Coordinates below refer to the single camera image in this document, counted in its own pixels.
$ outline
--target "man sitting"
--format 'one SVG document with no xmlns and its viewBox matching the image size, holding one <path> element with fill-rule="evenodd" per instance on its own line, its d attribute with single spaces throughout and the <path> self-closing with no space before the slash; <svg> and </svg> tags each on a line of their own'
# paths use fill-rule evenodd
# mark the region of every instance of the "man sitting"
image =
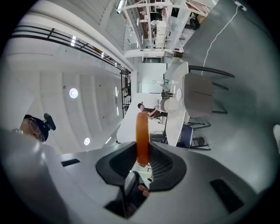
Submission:
<svg viewBox="0 0 280 224">
<path fill-rule="evenodd" d="M 158 111 L 158 107 L 155 107 L 154 109 L 145 108 L 142 103 L 139 103 L 138 108 L 141 110 L 141 112 L 148 112 L 148 115 L 151 117 L 167 117 L 167 113 Z"/>
</svg>

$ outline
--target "hand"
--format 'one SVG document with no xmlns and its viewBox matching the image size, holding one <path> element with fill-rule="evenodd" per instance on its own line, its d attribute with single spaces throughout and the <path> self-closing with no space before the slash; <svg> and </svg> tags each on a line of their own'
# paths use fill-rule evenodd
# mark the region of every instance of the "hand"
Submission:
<svg viewBox="0 0 280 224">
<path fill-rule="evenodd" d="M 148 189 L 147 188 L 145 188 L 143 185 L 139 185 L 138 186 L 138 189 L 140 190 L 140 191 L 142 191 L 143 193 L 143 196 L 145 196 L 146 198 L 149 196 L 149 191 L 148 191 Z"/>
</svg>

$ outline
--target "black metal railing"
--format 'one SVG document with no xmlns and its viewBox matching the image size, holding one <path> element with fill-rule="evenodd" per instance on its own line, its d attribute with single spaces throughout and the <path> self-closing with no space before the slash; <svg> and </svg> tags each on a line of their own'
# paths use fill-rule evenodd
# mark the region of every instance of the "black metal railing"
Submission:
<svg viewBox="0 0 280 224">
<path fill-rule="evenodd" d="M 127 69 L 122 70 L 120 74 L 122 82 L 122 117 L 124 118 L 131 103 L 131 77 Z"/>
<path fill-rule="evenodd" d="M 121 71 L 126 70 L 124 66 L 117 63 L 109 55 L 106 55 L 105 53 L 95 48 L 94 46 L 90 45 L 89 43 L 86 43 L 85 41 L 76 38 L 75 43 L 73 44 L 72 35 L 68 34 L 67 36 L 63 34 L 61 31 L 56 30 L 54 28 L 46 29 L 46 28 L 30 26 L 30 25 L 18 25 L 13 31 L 10 38 L 32 38 L 32 39 L 40 39 L 40 40 L 58 43 L 61 45 L 65 45 L 67 47 L 77 49 L 95 58 L 98 58 Z"/>
</svg>

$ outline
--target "eyeglasses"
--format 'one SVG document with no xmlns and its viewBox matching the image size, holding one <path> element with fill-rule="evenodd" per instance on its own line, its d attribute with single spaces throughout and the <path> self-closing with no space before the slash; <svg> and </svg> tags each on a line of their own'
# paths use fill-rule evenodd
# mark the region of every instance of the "eyeglasses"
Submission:
<svg viewBox="0 0 280 224">
<path fill-rule="evenodd" d="M 28 118 L 27 120 L 30 120 L 29 125 L 30 125 L 30 127 L 31 127 L 31 129 L 33 131 L 33 136 L 36 139 L 38 139 L 41 143 L 44 144 L 45 141 L 46 141 L 45 137 L 44 137 L 43 133 L 39 131 L 40 129 L 39 129 L 39 126 L 38 126 L 37 122 L 35 121 L 35 119 Z"/>
</svg>

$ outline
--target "white table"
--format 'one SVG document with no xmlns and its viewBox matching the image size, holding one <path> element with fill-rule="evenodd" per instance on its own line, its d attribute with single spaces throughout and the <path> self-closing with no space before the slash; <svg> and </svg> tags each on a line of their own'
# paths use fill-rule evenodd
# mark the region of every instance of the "white table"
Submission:
<svg viewBox="0 0 280 224">
<path fill-rule="evenodd" d="M 171 85 L 171 93 L 176 93 L 178 88 L 182 90 L 183 77 L 187 73 L 189 73 L 189 66 L 187 62 L 184 62 L 174 71 L 171 76 L 171 79 L 176 81 L 175 84 Z M 169 145 L 176 146 L 184 121 L 188 122 L 190 116 L 183 107 L 182 97 L 180 101 L 177 101 L 176 97 L 170 97 L 166 109 L 168 112 L 165 129 L 167 141 Z"/>
</svg>

